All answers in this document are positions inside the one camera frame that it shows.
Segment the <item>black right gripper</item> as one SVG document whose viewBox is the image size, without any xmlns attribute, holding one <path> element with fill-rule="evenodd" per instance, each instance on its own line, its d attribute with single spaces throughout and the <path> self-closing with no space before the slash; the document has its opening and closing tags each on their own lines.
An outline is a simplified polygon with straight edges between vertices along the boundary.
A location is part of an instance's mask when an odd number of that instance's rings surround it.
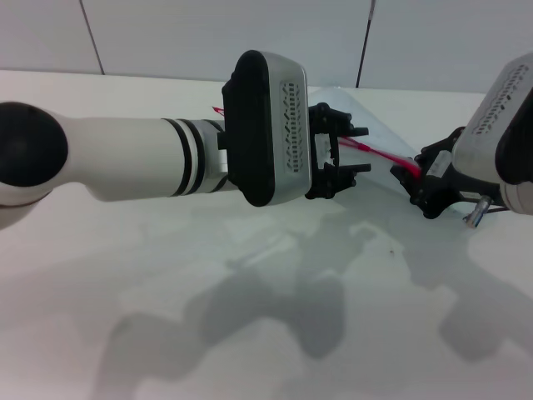
<svg viewBox="0 0 533 400">
<path fill-rule="evenodd" d="M 419 165 L 395 164 L 391 174 L 410 196 L 413 205 L 425 218 L 435 219 L 455 203 L 477 203 L 482 196 L 492 199 L 493 206 L 502 206 L 500 187 L 458 172 L 452 165 L 451 153 L 464 127 L 449 137 L 422 148 L 414 161 Z"/>
</svg>

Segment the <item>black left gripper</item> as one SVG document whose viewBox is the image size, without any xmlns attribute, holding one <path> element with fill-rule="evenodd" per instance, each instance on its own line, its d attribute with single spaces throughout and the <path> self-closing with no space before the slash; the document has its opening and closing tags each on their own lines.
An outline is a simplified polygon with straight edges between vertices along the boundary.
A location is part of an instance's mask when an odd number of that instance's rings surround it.
<svg viewBox="0 0 533 400">
<path fill-rule="evenodd" d="M 309 107 L 308 111 L 311 188 L 306 198 L 332 199 L 337 193 L 355 187 L 358 173 L 371 171 L 370 163 L 341 166 L 339 139 L 365 137 L 369 135 L 369 129 L 354 127 L 351 114 L 332 109 L 325 102 Z"/>
</svg>

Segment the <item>clear document bag red zipper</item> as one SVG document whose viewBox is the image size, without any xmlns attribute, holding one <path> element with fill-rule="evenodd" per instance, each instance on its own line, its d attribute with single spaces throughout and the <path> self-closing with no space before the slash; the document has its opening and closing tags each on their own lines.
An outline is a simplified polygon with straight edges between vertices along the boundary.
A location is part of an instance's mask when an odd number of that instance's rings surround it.
<svg viewBox="0 0 533 400">
<path fill-rule="evenodd" d="M 369 129 L 368 136 L 339 139 L 341 166 L 370 163 L 370 172 L 360 172 L 357 175 L 367 175 L 374 183 L 393 190 L 401 190 L 400 184 L 389 170 L 395 164 L 414 166 L 415 152 L 411 147 L 341 89 L 320 89 L 307 94 L 307 101 L 308 109 L 324 102 L 332 109 L 351 114 L 351 123 L 354 127 Z M 229 180 L 225 121 L 212 121 L 208 126 L 215 128 L 216 131 L 206 137 L 206 175 L 215 179 L 217 189 L 240 191 Z"/>
</svg>

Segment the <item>thin black vertical rod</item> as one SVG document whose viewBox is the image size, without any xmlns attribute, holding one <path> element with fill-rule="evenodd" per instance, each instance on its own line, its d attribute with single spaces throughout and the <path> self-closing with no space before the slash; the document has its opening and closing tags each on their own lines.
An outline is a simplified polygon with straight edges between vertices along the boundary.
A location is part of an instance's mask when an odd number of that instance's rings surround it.
<svg viewBox="0 0 533 400">
<path fill-rule="evenodd" d="M 360 63 L 359 63 L 358 71 L 357 71 L 356 88 L 359 88 L 361 84 L 361 76 L 362 76 L 362 72 L 364 68 L 367 44 L 368 44 L 368 39 L 370 36 L 371 25 L 372 25 L 372 21 L 374 18 L 375 9 L 376 9 L 376 0 L 371 0 L 370 10 L 368 13 L 367 24 L 366 24 L 365 37 L 364 37 L 362 49 L 361 49 Z"/>
</svg>

